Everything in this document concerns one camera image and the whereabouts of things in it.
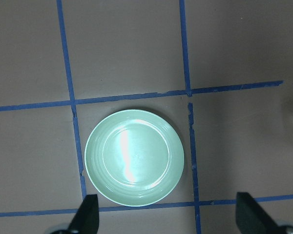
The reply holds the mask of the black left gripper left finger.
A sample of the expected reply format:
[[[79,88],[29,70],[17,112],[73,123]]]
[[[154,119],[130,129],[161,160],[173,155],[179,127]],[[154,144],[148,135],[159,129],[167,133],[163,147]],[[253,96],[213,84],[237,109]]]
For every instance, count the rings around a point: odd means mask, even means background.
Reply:
[[[49,234],[97,234],[99,230],[99,203],[96,194],[86,195],[66,229]]]

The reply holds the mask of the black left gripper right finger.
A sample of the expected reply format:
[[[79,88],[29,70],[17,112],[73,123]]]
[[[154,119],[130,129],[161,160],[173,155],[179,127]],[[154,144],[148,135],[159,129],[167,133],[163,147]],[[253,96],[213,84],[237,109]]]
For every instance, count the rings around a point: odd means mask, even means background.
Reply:
[[[247,192],[236,194],[235,222],[242,234],[293,234],[293,225],[277,224]]]

